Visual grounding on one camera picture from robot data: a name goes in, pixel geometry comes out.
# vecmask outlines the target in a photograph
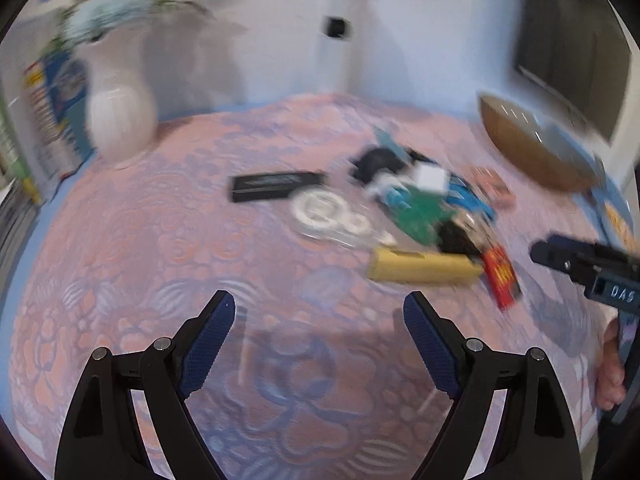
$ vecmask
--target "white tape roll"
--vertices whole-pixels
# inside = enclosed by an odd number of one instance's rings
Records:
[[[373,231],[373,226],[369,219],[358,213],[345,215],[340,223],[344,230],[352,235],[364,236]]]
[[[326,231],[340,227],[349,213],[349,204],[338,194],[325,189],[310,189],[291,201],[291,213],[306,227]]]

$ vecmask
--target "table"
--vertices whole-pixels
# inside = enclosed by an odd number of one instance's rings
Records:
[[[454,170],[495,168],[517,196],[497,231],[524,296],[501,313],[486,285],[422,289],[465,336],[495,350],[549,355],[581,443],[596,428],[593,364],[604,327],[567,277],[529,261],[548,231],[596,230],[570,196],[540,189],[494,149],[480,124],[350,96],[298,96],[264,108],[172,121],[125,170],[96,160],[51,225],[14,322],[10,385],[16,438],[52,474],[76,381],[91,351],[139,351],[171,335],[224,288],[236,322],[188,407],[230,479],[409,479],[450,407],[402,322],[413,287],[364,278],[365,251],[290,229],[283,202],[231,204],[228,178],[325,170],[348,184],[348,159],[372,125]],[[134,396],[156,472],[171,477],[144,399]],[[482,469],[497,404],[472,464]]]

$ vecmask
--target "human hand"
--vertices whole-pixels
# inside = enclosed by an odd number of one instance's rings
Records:
[[[608,412],[620,404],[626,396],[625,367],[618,355],[618,318],[609,323],[604,333],[602,362],[596,377],[596,402]]]

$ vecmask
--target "clear plastic bag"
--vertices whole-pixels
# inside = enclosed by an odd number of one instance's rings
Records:
[[[357,249],[396,244],[391,233],[377,225],[369,208],[349,202],[327,186],[308,186],[292,193],[289,212],[293,229],[311,238]]]

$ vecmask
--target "black case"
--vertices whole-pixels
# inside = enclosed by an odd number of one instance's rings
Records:
[[[324,184],[325,177],[324,173],[310,171],[235,176],[231,181],[230,198],[231,202],[287,198],[300,187]]]

